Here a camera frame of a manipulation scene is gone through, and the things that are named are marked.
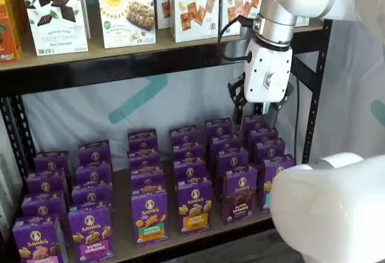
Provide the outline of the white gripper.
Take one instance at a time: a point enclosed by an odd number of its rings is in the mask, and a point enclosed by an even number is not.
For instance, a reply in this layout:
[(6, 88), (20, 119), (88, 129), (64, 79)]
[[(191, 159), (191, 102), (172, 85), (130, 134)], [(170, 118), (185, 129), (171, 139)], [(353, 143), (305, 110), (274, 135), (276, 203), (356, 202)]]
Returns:
[(234, 104), (232, 121), (235, 132), (242, 138), (244, 107), (251, 103), (271, 103), (265, 115), (269, 126), (276, 127), (279, 112), (294, 92), (289, 81), (292, 49), (275, 50), (264, 46), (258, 39), (251, 39), (247, 54), (251, 60), (244, 64), (245, 75), (227, 84)]

